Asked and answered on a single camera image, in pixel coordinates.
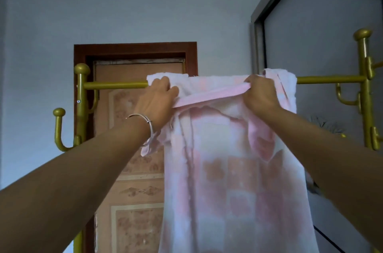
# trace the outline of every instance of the left hand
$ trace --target left hand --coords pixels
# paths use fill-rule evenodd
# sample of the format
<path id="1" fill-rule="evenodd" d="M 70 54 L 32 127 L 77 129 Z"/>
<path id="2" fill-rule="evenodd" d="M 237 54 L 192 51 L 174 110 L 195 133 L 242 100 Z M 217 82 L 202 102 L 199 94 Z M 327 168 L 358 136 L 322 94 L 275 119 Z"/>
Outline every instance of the left hand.
<path id="1" fill-rule="evenodd" d="M 172 118 L 174 114 L 172 107 L 178 93 L 178 87 L 174 86 L 170 89 L 170 81 L 167 76 L 155 79 L 140 96 L 134 113 L 148 117 L 152 121 L 154 132 L 159 131 Z"/>

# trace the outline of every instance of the silver bangle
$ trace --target silver bangle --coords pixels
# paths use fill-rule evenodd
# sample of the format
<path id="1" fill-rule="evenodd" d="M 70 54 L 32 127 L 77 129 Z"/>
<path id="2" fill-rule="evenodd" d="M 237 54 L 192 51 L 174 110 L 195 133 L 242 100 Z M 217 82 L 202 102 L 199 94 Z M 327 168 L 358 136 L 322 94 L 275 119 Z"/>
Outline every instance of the silver bangle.
<path id="1" fill-rule="evenodd" d="M 131 115 L 128 116 L 128 118 L 130 118 L 131 116 L 141 116 L 142 118 L 145 119 L 146 123 L 149 124 L 149 126 L 150 126 L 150 138 L 148 140 L 146 140 L 145 143 L 142 144 L 141 147 L 148 146 L 152 142 L 152 140 L 154 138 L 154 131 L 153 131 L 153 126 L 152 126 L 152 121 L 148 117 L 146 117 L 144 115 L 141 115 L 141 114 L 131 114 Z"/>

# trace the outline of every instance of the door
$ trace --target door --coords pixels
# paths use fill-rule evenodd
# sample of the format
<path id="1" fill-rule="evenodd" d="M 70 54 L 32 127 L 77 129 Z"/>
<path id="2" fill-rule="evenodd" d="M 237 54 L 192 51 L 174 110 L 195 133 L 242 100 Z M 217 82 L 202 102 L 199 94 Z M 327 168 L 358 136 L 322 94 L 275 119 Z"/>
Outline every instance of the door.
<path id="1" fill-rule="evenodd" d="M 352 34 L 373 30 L 370 55 L 383 58 L 381 0 L 280 0 L 264 21 L 267 67 L 282 68 L 297 76 L 358 74 L 357 44 Z M 375 122 L 383 131 L 383 74 L 376 71 L 372 84 Z M 344 98 L 355 100 L 359 84 L 342 85 Z M 298 114 L 322 118 L 363 144 L 357 108 L 341 104 L 334 84 L 299 85 Z M 323 197 L 309 194 L 314 225 L 346 253 L 371 252 L 368 242 Z M 317 234 L 320 252 L 338 252 Z"/>
<path id="2" fill-rule="evenodd" d="M 182 73 L 183 64 L 97 65 L 102 82 L 145 81 L 157 72 Z M 130 114 L 143 89 L 101 90 L 95 114 L 95 135 L 120 125 Z M 124 168 L 98 208 L 96 252 L 157 253 L 164 207 L 164 151 L 141 157 L 138 151 Z"/>

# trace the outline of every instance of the pink pattern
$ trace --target pink pattern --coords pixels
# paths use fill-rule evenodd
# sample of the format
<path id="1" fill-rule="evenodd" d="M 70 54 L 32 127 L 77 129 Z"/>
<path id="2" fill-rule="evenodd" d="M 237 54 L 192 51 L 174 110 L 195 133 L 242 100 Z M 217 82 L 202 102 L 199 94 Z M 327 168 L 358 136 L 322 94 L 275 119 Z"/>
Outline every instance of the pink pattern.
<path id="1" fill-rule="evenodd" d="M 246 76 L 168 76 L 176 114 L 144 156 L 165 146 L 160 253 L 318 252 L 304 170 L 243 104 Z M 296 112 L 296 77 L 266 69 L 283 108 Z"/>

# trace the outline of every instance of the coat rack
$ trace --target coat rack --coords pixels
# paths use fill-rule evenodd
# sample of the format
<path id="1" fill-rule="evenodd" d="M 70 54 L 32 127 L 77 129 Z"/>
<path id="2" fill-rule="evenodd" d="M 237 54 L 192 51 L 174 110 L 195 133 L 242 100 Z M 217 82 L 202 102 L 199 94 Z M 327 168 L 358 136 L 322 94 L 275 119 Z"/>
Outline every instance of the coat rack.
<path id="1" fill-rule="evenodd" d="M 358 45 L 359 75 L 350 76 L 303 76 L 297 78 L 297 84 L 335 84 L 335 92 L 338 100 L 345 105 L 357 106 L 363 120 L 364 145 L 373 150 L 380 149 L 380 142 L 383 141 L 374 124 L 372 99 L 371 99 L 371 80 L 374 78 L 374 70 L 383 67 L 383 61 L 373 63 L 368 52 L 368 38 L 372 31 L 368 29 L 357 30 L 353 37 Z M 76 147 L 87 140 L 87 123 L 89 115 L 97 108 L 98 91 L 104 89 L 143 89 L 148 83 L 143 82 L 88 82 L 87 76 L 90 74 L 90 68 L 79 63 L 74 67 L 74 73 L 77 75 L 77 105 L 75 113 L 75 136 L 73 147 Z M 342 98 L 341 84 L 359 83 L 360 91 L 356 95 L 356 100 L 349 101 Z M 94 91 L 94 101 L 92 108 L 89 108 L 87 100 L 87 91 Z M 61 141 L 62 117 L 65 115 L 63 108 L 57 108 L 53 111 L 56 117 L 54 141 L 61 151 L 68 151 L 73 147 L 65 147 Z M 74 253 L 82 253 L 82 232 L 74 239 Z"/>

